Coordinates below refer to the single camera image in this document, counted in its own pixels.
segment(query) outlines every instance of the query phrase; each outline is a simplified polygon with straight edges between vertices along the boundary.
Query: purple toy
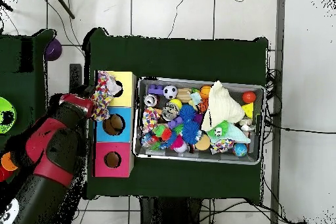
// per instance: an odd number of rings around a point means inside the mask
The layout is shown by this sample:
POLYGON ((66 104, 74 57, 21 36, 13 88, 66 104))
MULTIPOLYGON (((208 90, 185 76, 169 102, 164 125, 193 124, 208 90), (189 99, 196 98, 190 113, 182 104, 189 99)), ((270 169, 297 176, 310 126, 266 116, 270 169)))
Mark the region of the purple toy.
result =
POLYGON ((201 125, 203 121, 203 114, 199 114, 197 113, 194 117, 194 122, 198 123, 199 125, 201 125))
POLYGON ((45 49, 45 58, 48 61, 57 60, 62 54, 62 46, 57 39, 53 39, 45 49))
POLYGON ((174 127, 180 125, 181 123, 183 123, 183 119, 179 116, 176 117, 174 120, 168 122, 168 126, 170 129, 173 129, 174 127))
POLYGON ((163 95, 163 86, 150 84, 148 87, 148 94, 163 95))

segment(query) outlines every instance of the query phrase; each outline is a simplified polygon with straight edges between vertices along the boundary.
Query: yellow cube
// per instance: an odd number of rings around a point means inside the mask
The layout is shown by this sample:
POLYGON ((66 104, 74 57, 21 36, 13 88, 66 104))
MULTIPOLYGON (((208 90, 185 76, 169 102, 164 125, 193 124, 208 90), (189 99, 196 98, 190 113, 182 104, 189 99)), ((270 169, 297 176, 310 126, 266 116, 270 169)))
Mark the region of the yellow cube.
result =
POLYGON ((116 81, 120 81, 123 86, 123 93, 120 97, 112 99, 110 106, 114 107, 133 107, 135 98, 135 85, 137 77, 132 72, 108 72, 115 77, 116 81))

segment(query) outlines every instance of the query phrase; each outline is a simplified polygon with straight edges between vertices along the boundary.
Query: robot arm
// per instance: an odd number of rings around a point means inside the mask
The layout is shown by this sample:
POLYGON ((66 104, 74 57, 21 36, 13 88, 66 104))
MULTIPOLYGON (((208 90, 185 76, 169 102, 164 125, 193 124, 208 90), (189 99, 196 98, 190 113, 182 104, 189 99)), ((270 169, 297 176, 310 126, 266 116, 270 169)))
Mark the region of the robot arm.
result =
POLYGON ((0 219, 3 224, 11 221, 11 224, 52 224, 74 176, 80 143, 75 129, 91 117, 92 109, 89 99, 67 94, 44 122, 36 123, 36 130, 26 141, 24 154, 14 155, 12 159, 22 169, 22 175, 13 182, 25 181, 19 185, 18 192, 10 191, 12 201, 7 210, 17 201, 18 212, 13 211, 12 217, 5 213, 0 219))

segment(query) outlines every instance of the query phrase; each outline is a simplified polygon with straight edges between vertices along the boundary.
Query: yellow triangle toy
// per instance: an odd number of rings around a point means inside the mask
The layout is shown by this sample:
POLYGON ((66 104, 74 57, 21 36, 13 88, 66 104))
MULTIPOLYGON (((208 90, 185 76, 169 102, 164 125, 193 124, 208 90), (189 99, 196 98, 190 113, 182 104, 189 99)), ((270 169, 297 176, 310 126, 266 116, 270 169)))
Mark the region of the yellow triangle toy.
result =
POLYGON ((242 106, 247 117, 253 119, 253 102, 242 106))

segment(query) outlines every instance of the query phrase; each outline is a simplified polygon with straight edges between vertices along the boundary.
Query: white plush toy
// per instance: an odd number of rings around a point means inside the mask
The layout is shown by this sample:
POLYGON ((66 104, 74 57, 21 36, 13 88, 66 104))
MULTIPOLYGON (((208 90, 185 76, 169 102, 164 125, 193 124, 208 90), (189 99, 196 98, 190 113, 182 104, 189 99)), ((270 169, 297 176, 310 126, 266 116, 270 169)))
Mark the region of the white plush toy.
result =
POLYGON ((209 92, 209 107, 204 115, 201 129, 210 131, 223 121, 238 123, 245 112, 238 102, 232 99, 220 81, 216 81, 209 92))

